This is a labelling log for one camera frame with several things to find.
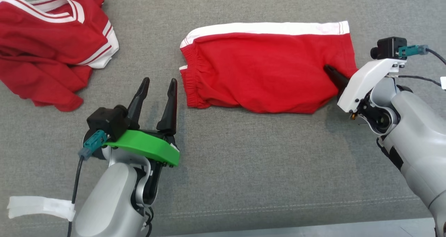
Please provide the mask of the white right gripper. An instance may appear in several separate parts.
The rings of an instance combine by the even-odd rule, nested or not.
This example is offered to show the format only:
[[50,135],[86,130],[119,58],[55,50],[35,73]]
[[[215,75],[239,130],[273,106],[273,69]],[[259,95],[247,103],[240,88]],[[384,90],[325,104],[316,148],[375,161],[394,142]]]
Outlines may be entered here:
[[401,59],[381,59],[367,62],[352,77],[347,78],[335,67],[326,64],[324,71],[338,90],[337,105],[344,112],[356,112],[360,100],[364,99],[388,73],[399,72],[400,66],[406,64]]

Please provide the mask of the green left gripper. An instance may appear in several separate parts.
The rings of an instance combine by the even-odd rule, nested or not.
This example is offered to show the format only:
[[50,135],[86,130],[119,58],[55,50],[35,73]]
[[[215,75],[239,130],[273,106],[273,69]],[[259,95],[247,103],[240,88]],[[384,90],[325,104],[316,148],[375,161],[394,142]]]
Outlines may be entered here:
[[172,78],[167,91],[167,103],[157,132],[148,134],[140,131],[139,119],[143,102],[148,94],[150,78],[144,78],[127,108],[128,129],[116,141],[107,140],[103,145],[117,147],[136,155],[144,156],[168,166],[176,167],[179,164],[180,151],[177,148],[174,136],[177,131],[177,80]]

